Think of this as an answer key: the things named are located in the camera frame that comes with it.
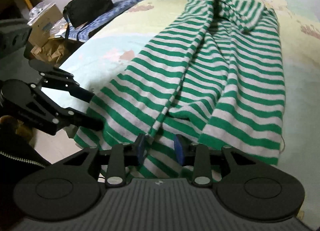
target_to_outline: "cable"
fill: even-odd
[[[280,151],[280,154],[283,153],[283,152],[284,152],[284,149],[285,149],[285,141],[284,141],[282,135],[281,135],[281,138],[282,138],[282,141],[283,141],[283,149]]]

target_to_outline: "blue checkered cloth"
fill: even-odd
[[[113,8],[110,11],[104,13],[103,15],[100,15],[90,24],[86,24],[85,26],[79,27],[77,29],[70,24],[69,39],[86,42],[95,33],[97,33],[99,29],[101,29],[115,17],[122,14],[124,11],[128,10],[141,1],[143,0],[118,0],[113,3]]]

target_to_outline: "white floor tile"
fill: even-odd
[[[81,149],[76,146],[73,139],[69,139],[64,130],[60,130],[55,136],[38,130],[36,132],[35,150],[48,162],[55,163]]]

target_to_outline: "plastic bag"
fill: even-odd
[[[67,30],[68,23],[65,18],[60,19],[50,30],[50,37],[58,38]]]
[[[28,25],[32,25],[41,16],[41,13],[55,5],[55,3],[47,3],[45,1],[38,3],[29,12],[29,22]]]

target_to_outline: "gray ribbed surface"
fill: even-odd
[[[109,190],[98,206],[73,220],[58,223],[23,220],[13,231],[304,231],[297,219],[254,223],[226,211],[209,189],[185,179],[133,179]]]

